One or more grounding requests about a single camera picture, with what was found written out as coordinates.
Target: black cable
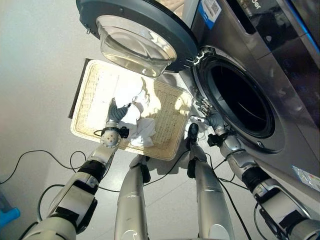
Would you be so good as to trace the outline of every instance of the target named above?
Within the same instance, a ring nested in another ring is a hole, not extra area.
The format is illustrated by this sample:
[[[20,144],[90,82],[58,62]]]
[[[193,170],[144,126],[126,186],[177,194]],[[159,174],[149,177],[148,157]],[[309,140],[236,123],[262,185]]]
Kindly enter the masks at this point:
[[[221,181],[223,181],[223,182],[225,182],[225,183],[230,183],[230,184],[236,185],[237,187],[240,187],[240,188],[242,188],[242,189],[249,190],[249,189],[246,188],[245,186],[241,186],[241,185],[239,185],[239,184],[237,184],[237,183],[235,183],[235,182],[233,182],[233,181],[229,181],[229,180],[226,180],[226,179],[223,179],[223,178],[220,178],[220,177],[218,177],[218,179],[221,180]]]
[[[185,153],[189,152],[189,151],[190,151],[190,150],[184,151],[184,152],[178,157],[178,159],[175,161],[175,163],[173,164],[173,166],[171,167],[171,169],[170,169],[164,176],[160,177],[160,178],[157,179],[157,180],[148,182],[147,184],[145,184],[145,185],[143,185],[143,186],[148,186],[148,185],[153,184],[153,183],[155,183],[155,182],[158,182],[159,180],[161,180],[161,179],[163,179],[164,177],[166,177],[169,173],[171,173],[171,171],[172,171],[172,170],[174,169],[174,167],[177,165],[177,163],[178,163],[179,160],[182,158],[182,156],[183,156]]]
[[[207,155],[210,157],[210,165],[211,165],[211,168],[212,168],[213,171],[216,170],[218,167],[220,167],[221,164],[223,164],[224,162],[227,161],[227,159],[224,159],[222,162],[220,162],[217,166],[214,167],[214,166],[212,165],[211,155],[210,155],[209,153],[206,153],[206,152],[205,152],[205,154],[207,154]]]
[[[38,222],[35,221],[33,223],[30,224],[30,226],[28,226],[28,228],[21,234],[21,236],[19,237],[18,240],[22,240],[24,238],[24,236],[29,232],[29,230],[34,226],[34,225],[37,225]]]
[[[214,167],[212,166],[212,159],[211,159],[211,156],[210,156],[210,164],[211,164],[211,169],[212,169],[212,171],[214,171],[217,167],[219,167],[219,166],[220,166],[222,163],[224,163],[225,161],[226,161],[226,159],[224,159],[222,162],[220,162],[220,163],[214,168]],[[231,179],[230,181],[228,181],[228,180],[226,180],[226,181],[229,182],[229,183],[232,183],[232,184],[237,185],[236,183],[231,182],[234,178],[235,178],[235,174],[233,174],[233,177],[232,177],[232,179]],[[219,178],[218,178],[218,181],[220,182],[221,186],[224,188],[226,194],[228,195],[229,200],[230,200],[230,202],[231,202],[231,205],[232,205],[232,207],[233,207],[233,209],[234,209],[237,217],[238,217],[239,220],[240,220],[240,223],[241,223],[241,225],[242,225],[242,227],[243,227],[243,229],[244,229],[244,231],[245,231],[245,234],[246,234],[248,240],[252,240],[251,237],[250,237],[250,234],[249,234],[249,232],[248,232],[248,230],[247,230],[247,227],[246,227],[244,221],[242,220],[242,218],[241,218],[241,216],[240,216],[240,214],[239,214],[239,212],[238,212],[238,210],[237,210],[237,208],[236,208],[236,206],[235,206],[235,204],[234,204],[234,201],[232,200],[232,198],[231,198],[231,196],[230,196],[230,193],[228,192],[227,188],[223,185],[223,183],[220,181]]]
[[[72,166],[72,157],[73,157],[74,154],[76,154],[76,153],[81,153],[81,154],[84,156],[84,161],[86,161],[86,158],[87,158],[83,151],[75,151],[74,153],[71,154],[70,159],[69,159],[69,163],[70,163],[70,166],[71,166],[71,168],[72,168],[72,171],[74,171],[74,172],[76,172],[76,169],[81,168],[81,166],[78,166],[78,167],[76,167],[76,168],[74,168],[74,167]]]
[[[97,137],[101,137],[102,134],[99,135],[99,134],[97,134],[97,132],[101,132],[102,133],[102,131],[103,131],[102,129],[101,130],[97,130],[97,131],[94,131],[93,134],[96,135]]]
[[[258,205],[259,205],[259,203],[257,203],[257,204],[255,205],[254,211],[253,211],[253,221],[254,221],[254,225],[255,225],[256,230],[257,230],[258,233],[260,234],[260,236],[261,236],[264,240],[268,240],[268,239],[262,234],[262,232],[260,231],[260,229],[259,229],[259,227],[258,227],[258,224],[257,224],[257,216],[256,216],[256,213],[257,213]]]
[[[73,167],[68,167],[68,166],[63,165],[55,156],[53,156],[52,153],[50,153],[50,152],[47,151],[47,150],[32,150],[32,151],[27,151],[27,152],[23,153],[23,154],[19,157],[18,162],[16,163],[15,168],[14,168],[13,172],[11,173],[11,175],[10,175],[5,181],[0,182],[0,184],[4,184],[4,183],[7,182],[9,179],[11,179],[11,177],[14,175],[14,173],[15,173],[16,170],[17,170],[17,167],[18,167],[18,164],[19,164],[20,160],[22,159],[22,157],[23,157],[24,155],[29,154],[29,153],[35,153],[35,152],[44,152],[44,153],[49,154],[58,164],[60,164],[60,165],[61,165],[63,168],[65,168],[65,169],[70,169],[70,170],[76,169],[76,168],[73,168]]]
[[[211,155],[210,155],[209,153],[206,153],[206,152],[205,152],[205,154],[207,154],[207,155],[210,157],[210,165],[211,165],[212,170],[215,170],[216,168],[220,167],[221,164],[223,164],[225,161],[227,161],[227,159],[224,159],[222,162],[220,162],[220,163],[214,168],[213,165],[212,165]],[[233,174],[233,177],[231,178],[231,180],[226,180],[226,179],[221,178],[221,177],[218,177],[218,179],[220,179],[221,181],[223,181],[223,182],[225,182],[225,183],[230,183],[230,184],[236,185],[236,186],[238,186],[238,187],[240,187],[240,188],[243,188],[243,189],[245,189],[245,190],[248,190],[248,188],[246,188],[246,187],[244,187],[244,186],[241,186],[241,185],[233,182],[233,180],[235,179],[235,176],[236,176],[236,175]]]
[[[38,204],[36,206],[36,216],[38,218],[39,221],[42,221],[42,217],[41,217],[41,213],[40,213],[40,207],[41,207],[41,202],[42,202],[42,199],[44,198],[44,195],[46,194],[46,192],[48,192],[51,188],[54,188],[54,187],[64,187],[65,185],[63,184],[53,184],[51,186],[48,186],[44,191],[43,193],[41,194],[39,200],[38,200]]]
[[[218,181],[220,182],[221,186],[224,188],[226,194],[228,195],[229,200],[230,200],[230,202],[231,202],[231,205],[232,205],[232,207],[233,207],[233,209],[234,209],[234,211],[235,211],[235,213],[236,213],[236,215],[237,215],[237,217],[238,217],[238,219],[239,219],[239,221],[240,221],[240,223],[241,223],[241,225],[242,225],[242,227],[243,227],[243,230],[244,230],[244,232],[245,232],[248,240],[252,240],[252,239],[251,239],[251,236],[250,236],[250,234],[249,234],[249,232],[248,232],[248,230],[247,230],[247,227],[246,227],[244,221],[242,220],[242,218],[241,218],[241,216],[240,216],[240,214],[239,214],[239,212],[238,212],[238,210],[237,210],[237,208],[236,208],[236,205],[234,204],[234,201],[232,200],[232,198],[231,198],[231,196],[230,196],[230,193],[228,192],[227,188],[223,185],[223,183],[222,183],[219,179],[218,179]]]
[[[109,191],[109,192],[113,192],[113,193],[120,193],[120,191],[111,190],[111,189],[108,189],[108,188],[104,188],[104,187],[102,187],[102,186],[100,186],[99,188],[102,189],[102,190],[107,190],[107,191]]]

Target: gray floor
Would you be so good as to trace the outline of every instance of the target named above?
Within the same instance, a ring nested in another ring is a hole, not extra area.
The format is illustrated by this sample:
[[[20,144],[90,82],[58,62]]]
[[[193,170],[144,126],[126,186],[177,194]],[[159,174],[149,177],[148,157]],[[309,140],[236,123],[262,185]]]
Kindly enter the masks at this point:
[[[69,164],[71,153],[87,155],[96,143],[71,134],[69,110],[81,75],[85,58],[101,59],[99,42],[87,35],[79,22],[75,1],[65,0],[1,0],[0,1],[0,181],[5,180],[19,156],[30,150],[48,150],[63,164]],[[209,148],[200,135],[199,144],[212,156],[213,165],[223,158],[217,148]],[[103,187],[119,190],[135,154],[119,150]],[[75,156],[74,165],[83,161]],[[173,161],[151,159],[152,180],[161,176]],[[144,188],[150,239],[195,238],[198,234],[196,184],[187,177],[188,155],[170,175]],[[52,184],[64,184],[72,175],[45,153],[25,155],[10,181],[0,191],[21,217],[0,230],[0,239],[17,239],[36,220],[37,201]],[[232,173],[227,163],[216,171],[223,178]],[[248,191],[226,183],[235,205],[252,236],[261,239],[253,223],[254,200]],[[44,215],[58,189],[43,199]],[[77,239],[113,239],[117,211],[117,193],[99,190],[98,207],[87,230]],[[308,196],[300,199],[310,202]],[[227,200],[237,240],[246,236]],[[258,224],[268,239],[275,239],[263,220]]]

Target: washing machine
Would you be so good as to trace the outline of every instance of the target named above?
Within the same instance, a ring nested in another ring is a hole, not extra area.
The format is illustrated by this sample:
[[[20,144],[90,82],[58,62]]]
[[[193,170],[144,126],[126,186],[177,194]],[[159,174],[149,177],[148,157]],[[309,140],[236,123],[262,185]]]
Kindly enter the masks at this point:
[[[109,61],[154,78],[179,72],[263,167],[319,198],[317,0],[192,1],[189,26],[155,0],[76,4]]]

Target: silver robot arm segment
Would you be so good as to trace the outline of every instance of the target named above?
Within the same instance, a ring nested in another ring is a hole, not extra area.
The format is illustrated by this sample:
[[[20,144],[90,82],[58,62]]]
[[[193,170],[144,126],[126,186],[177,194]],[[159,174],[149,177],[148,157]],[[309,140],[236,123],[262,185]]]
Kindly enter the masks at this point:
[[[261,206],[260,214],[274,235],[278,239],[318,239],[320,221],[311,219],[303,204],[259,167],[235,135],[218,126],[212,126],[216,135],[208,136],[208,144],[220,148],[231,170]]]
[[[109,120],[102,130],[100,145],[91,153],[79,170],[52,201],[47,217],[34,226],[24,240],[75,240],[76,234],[88,226],[98,201],[95,193],[108,171],[127,129],[118,129]]]

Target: woven laundry basket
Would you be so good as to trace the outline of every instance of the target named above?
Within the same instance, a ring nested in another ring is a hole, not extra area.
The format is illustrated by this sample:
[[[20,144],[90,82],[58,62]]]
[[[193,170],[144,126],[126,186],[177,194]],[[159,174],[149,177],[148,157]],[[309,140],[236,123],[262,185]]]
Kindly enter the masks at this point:
[[[156,133],[151,137],[154,146],[133,146],[129,141],[121,139],[119,148],[160,160],[172,160],[188,121],[193,102],[191,94],[182,88],[172,87],[104,61],[91,60],[86,66],[73,113],[71,132],[78,137],[100,142],[100,137],[94,135],[94,131],[104,127],[109,103],[114,97],[111,94],[103,94],[103,91],[106,88],[108,91],[110,88],[115,88],[117,79],[121,77],[142,79],[143,89],[149,97],[149,104],[143,108],[141,118],[155,119]],[[105,97],[103,103],[97,104],[95,95],[103,95]]]

